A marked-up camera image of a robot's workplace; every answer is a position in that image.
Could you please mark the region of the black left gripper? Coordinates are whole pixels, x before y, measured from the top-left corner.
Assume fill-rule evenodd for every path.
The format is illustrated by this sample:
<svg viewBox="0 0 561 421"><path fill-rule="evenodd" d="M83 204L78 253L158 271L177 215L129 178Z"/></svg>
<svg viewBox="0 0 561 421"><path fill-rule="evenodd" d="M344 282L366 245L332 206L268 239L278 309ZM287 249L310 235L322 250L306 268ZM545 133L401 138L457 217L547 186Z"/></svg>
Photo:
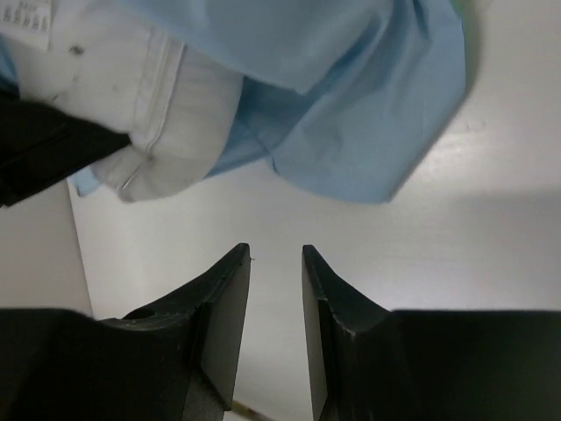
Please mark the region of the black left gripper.
<svg viewBox="0 0 561 421"><path fill-rule="evenodd" d="M130 138L1 92L1 205L10 207L129 146Z"/></svg>

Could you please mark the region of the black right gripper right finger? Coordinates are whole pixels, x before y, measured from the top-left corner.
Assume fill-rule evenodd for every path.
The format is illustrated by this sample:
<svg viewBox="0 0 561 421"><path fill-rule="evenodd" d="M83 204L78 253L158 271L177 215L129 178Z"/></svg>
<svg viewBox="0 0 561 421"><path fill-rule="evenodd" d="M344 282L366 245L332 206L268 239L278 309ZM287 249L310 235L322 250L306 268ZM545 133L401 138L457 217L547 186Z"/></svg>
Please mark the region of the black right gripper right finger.
<svg viewBox="0 0 561 421"><path fill-rule="evenodd" d="M302 249L302 304L315 420L418 420L421 401L396 317Z"/></svg>

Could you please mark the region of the light blue pillowcase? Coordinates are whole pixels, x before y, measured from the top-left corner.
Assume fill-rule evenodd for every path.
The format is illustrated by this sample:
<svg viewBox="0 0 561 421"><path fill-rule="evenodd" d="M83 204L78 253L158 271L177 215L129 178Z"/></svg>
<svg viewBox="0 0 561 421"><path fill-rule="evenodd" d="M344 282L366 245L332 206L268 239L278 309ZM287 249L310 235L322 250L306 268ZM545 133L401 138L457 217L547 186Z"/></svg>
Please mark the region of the light blue pillowcase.
<svg viewBox="0 0 561 421"><path fill-rule="evenodd" d="M466 89L452 1L114 1L243 77L205 180L266 159L311 193L389 201ZM1 38L1 92L25 101Z"/></svg>

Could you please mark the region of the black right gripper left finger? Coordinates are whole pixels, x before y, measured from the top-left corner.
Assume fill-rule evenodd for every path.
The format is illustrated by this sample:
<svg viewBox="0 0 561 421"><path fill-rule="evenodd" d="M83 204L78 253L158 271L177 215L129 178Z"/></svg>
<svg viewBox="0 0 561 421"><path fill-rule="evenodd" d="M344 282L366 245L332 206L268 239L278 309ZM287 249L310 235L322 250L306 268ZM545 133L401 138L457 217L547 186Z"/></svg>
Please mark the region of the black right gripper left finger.
<svg viewBox="0 0 561 421"><path fill-rule="evenodd" d="M221 420L231 410L249 294L250 247L234 246L165 296L102 322L116 420Z"/></svg>

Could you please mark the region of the white pillow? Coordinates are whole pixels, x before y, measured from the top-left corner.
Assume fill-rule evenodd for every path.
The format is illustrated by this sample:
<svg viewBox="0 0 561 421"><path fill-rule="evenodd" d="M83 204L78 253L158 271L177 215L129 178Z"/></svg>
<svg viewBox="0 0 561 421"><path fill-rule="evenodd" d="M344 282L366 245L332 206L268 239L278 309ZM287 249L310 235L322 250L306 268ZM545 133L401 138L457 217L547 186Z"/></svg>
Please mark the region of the white pillow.
<svg viewBox="0 0 561 421"><path fill-rule="evenodd" d="M26 99L127 135L72 176L126 202L174 196L217 164L243 77L114 1L4 1L1 38Z"/></svg>

